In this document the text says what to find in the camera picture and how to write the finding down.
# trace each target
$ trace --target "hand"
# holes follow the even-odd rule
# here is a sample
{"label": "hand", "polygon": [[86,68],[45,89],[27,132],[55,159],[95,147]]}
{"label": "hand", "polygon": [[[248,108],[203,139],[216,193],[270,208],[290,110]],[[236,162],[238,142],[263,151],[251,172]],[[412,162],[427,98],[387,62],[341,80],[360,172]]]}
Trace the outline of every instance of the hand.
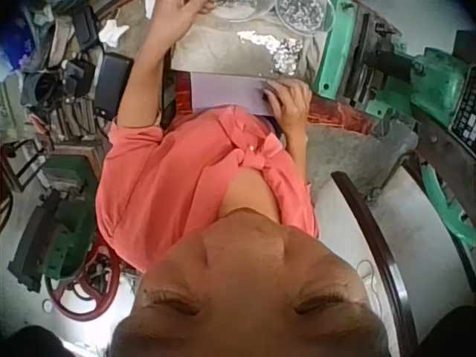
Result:
{"label": "hand", "polygon": [[312,92],[300,80],[268,81],[270,89],[264,92],[277,123],[283,130],[286,140],[306,137],[307,115]]}
{"label": "hand", "polygon": [[156,0],[149,34],[169,48],[185,36],[199,13],[214,8],[215,0]]}

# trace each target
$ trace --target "green machine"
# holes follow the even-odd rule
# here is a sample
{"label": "green machine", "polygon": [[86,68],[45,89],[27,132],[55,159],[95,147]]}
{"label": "green machine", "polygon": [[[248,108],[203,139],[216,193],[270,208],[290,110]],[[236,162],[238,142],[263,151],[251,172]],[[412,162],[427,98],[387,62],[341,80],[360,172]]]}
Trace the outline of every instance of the green machine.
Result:
{"label": "green machine", "polygon": [[[120,275],[117,255],[97,234],[98,180],[81,155],[52,155],[42,171],[51,192],[35,207],[8,270],[32,292],[40,292],[44,278],[52,303],[66,317],[94,320],[114,300]],[[96,307],[86,313],[71,311],[61,301],[67,291],[95,300]]]}
{"label": "green machine", "polygon": [[447,229],[476,246],[476,36],[453,54],[406,54],[402,34],[368,7],[335,0],[335,25],[312,90],[376,123],[417,121],[422,183]]}

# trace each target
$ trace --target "coral shirt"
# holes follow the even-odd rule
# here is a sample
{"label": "coral shirt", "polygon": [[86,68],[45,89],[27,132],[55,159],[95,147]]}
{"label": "coral shirt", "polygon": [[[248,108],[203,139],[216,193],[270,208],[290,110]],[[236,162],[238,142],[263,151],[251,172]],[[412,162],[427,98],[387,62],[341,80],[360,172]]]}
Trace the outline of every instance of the coral shirt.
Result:
{"label": "coral shirt", "polygon": [[240,167],[262,173],[283,225],[317,236],[309,188],[262,121],[229,106],[179,122],[166,135],[158,126],[109,134],[97,224],[122,259],[144,272],[185,234],[215,222]]}

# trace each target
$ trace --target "red wheel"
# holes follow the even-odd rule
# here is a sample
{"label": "red wheel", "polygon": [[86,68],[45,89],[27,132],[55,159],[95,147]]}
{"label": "red wheel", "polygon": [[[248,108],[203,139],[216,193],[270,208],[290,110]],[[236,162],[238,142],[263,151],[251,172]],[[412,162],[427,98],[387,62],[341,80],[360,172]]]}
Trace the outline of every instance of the red wheel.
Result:
{"label": "red wheel", "polygon": [[[94,283],[94,279],[99,275],[95,272],[99,265],[104,264],[107,259],[108,266],[110,266],[110,274],[104,273],[103,281],[106,285],[98,288]],[[48,294],[50,295],[53,305],[67,318],[71,320],[86,322],[99,318],[111,306],[112,301],[118,292],[120,276],[120,260],[116,253],[110,248],[103,238],[98,234],[94,241],[93,247],[86,257],[86,262],[82,271],[77,277],[68,280],[60,280],[58,286],[53,288],[51,279],[45,277],[45,285]],[[89,297],[79,297],[75,286],[79,285],[81,289],[89,295]],[[94,300],[96,307],[90,312],[78,313],[73,312],[61,303],[61,298],[65,291],[73,291],[81,300]]]}

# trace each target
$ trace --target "concrete floor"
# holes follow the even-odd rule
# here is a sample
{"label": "concrete floor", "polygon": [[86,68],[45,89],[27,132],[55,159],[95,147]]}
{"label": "concrete floor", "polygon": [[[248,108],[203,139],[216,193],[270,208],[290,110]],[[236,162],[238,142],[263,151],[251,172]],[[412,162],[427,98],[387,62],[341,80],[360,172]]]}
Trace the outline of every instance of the concrete floor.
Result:
{"label": "concrete floor", "polygon": [[[426,45],[451,50],[456,29],[473,26],[461,11],[443,4],[441,0],[363,2],[379,10],[400,28],[408,39],[408,49],[412,54],[422,53]],[[133,1],[121,10],[118,17],[119,25],[131,25],[131,29],[120,40],[118,49],[130,57],[137,52],[147,30],[143,6],[141,0]],[[392,125],[390,134],[383,141],[322,127],[311,128],[309,137],[309,176],[314,183],[315,198],[318,198],[319,187],[329,181],[330,173],[335,170],[348,172],[361,192],[380,185],[397,158],[417,142],[408,127],[400,123]],[[65,325],[58,324],[57,316],[42,311],[45,292],[40,295],[27,293],[6,270],[41,192],[41,187],[34,182],[23,195],[15,195],[12,218],[0,237],[0,328],[5,335],[28,324],[56,327],[59,329],[57,332],[65,334]],[[89,342],[70,340],[67,334],[63,338],[72,343]]]}

